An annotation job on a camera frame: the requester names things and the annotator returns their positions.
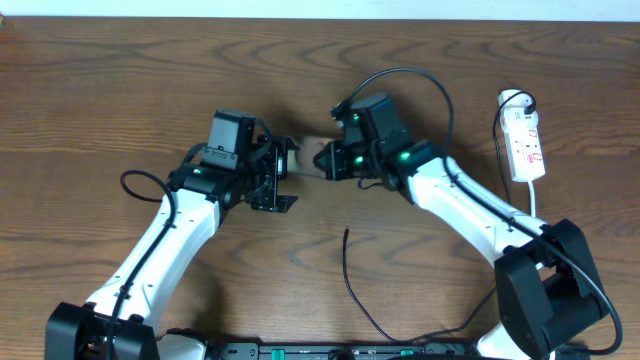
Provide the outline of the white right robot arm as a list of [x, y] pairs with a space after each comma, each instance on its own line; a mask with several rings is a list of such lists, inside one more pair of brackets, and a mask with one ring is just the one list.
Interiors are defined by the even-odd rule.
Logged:
[[467, 240], [493, 267], [500, 322], [482, 336], [483, 358], [559, 359], [587, 355], [571, 340], [606, 316], [606, 296], [583, 232], [554, 225], [489, 192], [427, 141], [345, 137], [313, 158], [330, 180], [377, 178]]

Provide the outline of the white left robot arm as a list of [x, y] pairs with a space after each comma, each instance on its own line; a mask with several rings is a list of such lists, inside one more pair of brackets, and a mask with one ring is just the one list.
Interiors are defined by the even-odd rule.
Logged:
[[83, 305], [60, 303], [48, 319], [47, 359], [215, 359], [218, 347], [189, 329], [157, 335], [159, 320], [199, 249], [240, 202], [285, 213], [295, 197], [277, 185], [296, 145], [262, 135], [233, 147], [194, 145], [167, 181], [155, 218], [128, 257]]

